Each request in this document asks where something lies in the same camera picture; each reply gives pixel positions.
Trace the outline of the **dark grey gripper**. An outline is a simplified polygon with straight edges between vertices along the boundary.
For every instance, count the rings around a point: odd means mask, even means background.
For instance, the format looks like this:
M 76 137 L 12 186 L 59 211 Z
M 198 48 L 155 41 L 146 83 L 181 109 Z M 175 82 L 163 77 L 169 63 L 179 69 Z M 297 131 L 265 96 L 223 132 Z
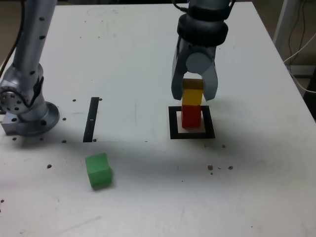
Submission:
M 218 78 L 215 67 L 215 47 L 204 47 L 178 39 L 173 63 L 171 92 L 176 100 L 183 95 L 183 77 L 186 72 L 201 76 L 204 86 L 203 95 L 206 101 L 216 96 Z

